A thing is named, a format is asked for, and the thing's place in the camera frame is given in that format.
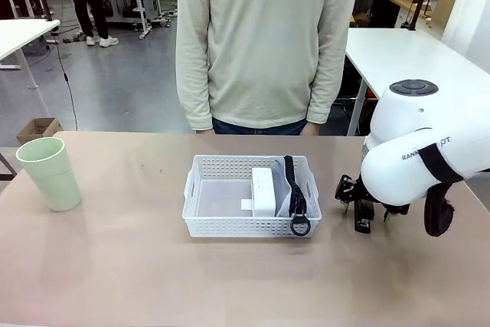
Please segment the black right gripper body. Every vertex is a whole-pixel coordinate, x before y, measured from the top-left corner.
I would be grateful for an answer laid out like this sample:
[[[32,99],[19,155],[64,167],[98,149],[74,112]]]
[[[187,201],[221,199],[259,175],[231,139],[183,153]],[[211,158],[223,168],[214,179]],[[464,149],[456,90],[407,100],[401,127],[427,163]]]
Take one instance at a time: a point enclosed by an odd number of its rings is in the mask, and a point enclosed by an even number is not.
[[[368,201],[374,200],[374,197],[366,189],[362,180],[358,180],[358,194],[359,194],[359,198],[361,199],[368,200]]]

